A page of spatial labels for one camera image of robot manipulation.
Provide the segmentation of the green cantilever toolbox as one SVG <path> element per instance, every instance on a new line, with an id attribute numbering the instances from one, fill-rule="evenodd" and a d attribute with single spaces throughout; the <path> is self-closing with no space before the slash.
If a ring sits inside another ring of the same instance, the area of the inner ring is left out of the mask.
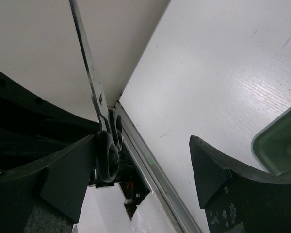
<path id="1" fill-rule="evenodd" d="M 265 171 L 291 179 L 291 107 L 255 135 L 251 151 Z"/>

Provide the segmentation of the black handled scissors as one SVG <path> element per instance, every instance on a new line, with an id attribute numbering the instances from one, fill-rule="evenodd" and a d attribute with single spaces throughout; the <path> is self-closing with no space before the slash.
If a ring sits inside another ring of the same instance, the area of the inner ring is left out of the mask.
<path id="1" fill-rule="evenodd" d="M 116 179 L 120 165 L 119 152 L 123 144 L 121 115 L 107 105 L 102 82 L 96 74 L 78 4 L 75 0 L 71 0 L 69 4 L 92 91 L 92 102 L 100 125 L 100 131 L 97 133 L 97 174 L 103 182 L 111 183 Z"/>

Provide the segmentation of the aluminium frame rail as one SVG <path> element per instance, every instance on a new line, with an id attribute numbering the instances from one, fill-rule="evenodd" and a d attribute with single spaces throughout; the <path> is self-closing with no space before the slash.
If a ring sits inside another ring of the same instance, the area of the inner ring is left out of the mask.
<path id="1" fill-rule="evenodd" d="M 150 193 L 157 197 L 172 228 L 177 233 L 202 232 L 139 134 L 122 104 L 117 102 L 115 109 L 119 111 L 122 117 L 123 144 L 128 149 L 138 171 L 150 189 Z"/>

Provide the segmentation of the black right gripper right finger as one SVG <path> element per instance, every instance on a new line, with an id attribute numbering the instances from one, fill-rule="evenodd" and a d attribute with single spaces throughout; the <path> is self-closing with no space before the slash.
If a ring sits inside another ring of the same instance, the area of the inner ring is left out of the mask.
<path id="1" fill-rule="evenodd" d="M 194 181 L 211 233 L 291 233 L 291 180 L 190 137 Z"/>

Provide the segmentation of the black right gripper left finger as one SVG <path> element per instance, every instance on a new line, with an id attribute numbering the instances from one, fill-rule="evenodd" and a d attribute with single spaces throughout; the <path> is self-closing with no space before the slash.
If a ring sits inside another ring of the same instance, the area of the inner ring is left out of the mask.
<path id="1" fill-rule="evenodd" d="M 0 175 L 0 233 L 70 233 L 94 165 L 94 136 Z"/>

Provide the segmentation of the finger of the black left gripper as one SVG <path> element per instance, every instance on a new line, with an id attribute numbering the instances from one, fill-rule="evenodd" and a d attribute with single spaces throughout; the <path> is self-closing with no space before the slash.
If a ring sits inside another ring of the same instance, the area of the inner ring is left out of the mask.
<path id="1" fill-rule="evenodd" d="M 0 72 L 0 173 L 96 134 L 99 124 L 30 92 Z"/>

